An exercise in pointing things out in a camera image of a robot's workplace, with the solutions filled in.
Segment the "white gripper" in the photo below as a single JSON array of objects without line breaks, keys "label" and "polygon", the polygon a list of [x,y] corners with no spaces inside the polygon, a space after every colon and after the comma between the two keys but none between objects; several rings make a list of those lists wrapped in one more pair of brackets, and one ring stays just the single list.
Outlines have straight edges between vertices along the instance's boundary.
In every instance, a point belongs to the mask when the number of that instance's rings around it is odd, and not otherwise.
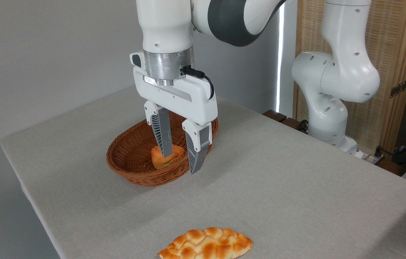
[{"label": "white gripper", "polygon": [[210,98],[207,80],[193,76],[174,80],[173,85],[159,84],[145,70],[142,52],[129,55],[139,95],[148,100],[144,104],[147,124],[152,127],[164,158],[173,154],[169,110],[186,118],[185,131],[190,174],[198,172],[212,144],[211,121],[218,116],[216,97]]}]

